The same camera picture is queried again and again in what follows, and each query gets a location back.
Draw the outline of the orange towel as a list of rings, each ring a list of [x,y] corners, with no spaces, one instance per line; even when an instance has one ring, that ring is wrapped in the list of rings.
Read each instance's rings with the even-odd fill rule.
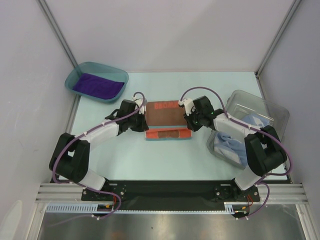
[[[184,119],[185,109],[177,100],[151,101],[146,104],[147,141],[189,140],[192,131]]]

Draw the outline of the purple towel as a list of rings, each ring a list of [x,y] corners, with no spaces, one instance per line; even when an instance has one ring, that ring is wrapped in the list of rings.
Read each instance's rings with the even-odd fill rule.
[[[124,82],[113,81],[93,74],[83,73],[72,89],[90,97],[110,100],[120,93],[124,84]]]

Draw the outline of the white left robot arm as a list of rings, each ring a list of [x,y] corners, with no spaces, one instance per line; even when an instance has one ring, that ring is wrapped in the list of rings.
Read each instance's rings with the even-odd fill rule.
[[[109,180],[89,168],[90,152],[129,129],[138,133],[149,129],[146,121],[146,100],[143,98],[123,100],[119,109],[78,136],[63,133],[49,163],[54,182],[73,182],[91,189],[97,199],[107,199],[111,190]]]

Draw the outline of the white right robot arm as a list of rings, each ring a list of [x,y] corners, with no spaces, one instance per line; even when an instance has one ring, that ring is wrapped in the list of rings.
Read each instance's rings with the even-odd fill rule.
[[[232,117],[224,108],[214,109],[206,96],[181,98],[178,105],[184,108],[187,128],[193,132],[202,127],[224,132],[244,144],[247,166],[235,177],[230,195],[236,201],[248,196],[248,189],[260,182],[272,170],[287,160],[276,130],[267,125],[257,128]]]

